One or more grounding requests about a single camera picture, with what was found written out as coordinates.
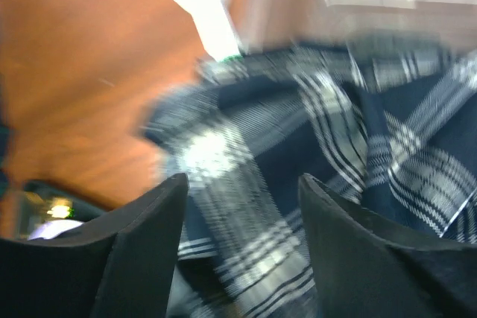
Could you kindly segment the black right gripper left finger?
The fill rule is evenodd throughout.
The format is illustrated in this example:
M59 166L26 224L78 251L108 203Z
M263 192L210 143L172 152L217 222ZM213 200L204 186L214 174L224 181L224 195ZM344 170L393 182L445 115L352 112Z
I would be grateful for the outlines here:
M189 189L175 174L64 232L1 240L3 317L163 317Z

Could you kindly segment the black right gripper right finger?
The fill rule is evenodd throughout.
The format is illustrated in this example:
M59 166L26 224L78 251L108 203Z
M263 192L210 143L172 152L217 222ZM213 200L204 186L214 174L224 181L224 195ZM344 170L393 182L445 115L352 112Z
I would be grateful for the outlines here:
M308 174L299 201L321 317L476 316L476 246L402 226Z

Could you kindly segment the navy white plaid skirt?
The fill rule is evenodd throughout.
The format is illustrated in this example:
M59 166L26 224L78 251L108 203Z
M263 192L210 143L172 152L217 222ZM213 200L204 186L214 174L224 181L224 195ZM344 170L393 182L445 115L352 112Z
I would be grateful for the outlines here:
M476 53L400 36L201 63L145 138L189 179L191 317L321 317L299 201L308 174L427 235L476 246Z

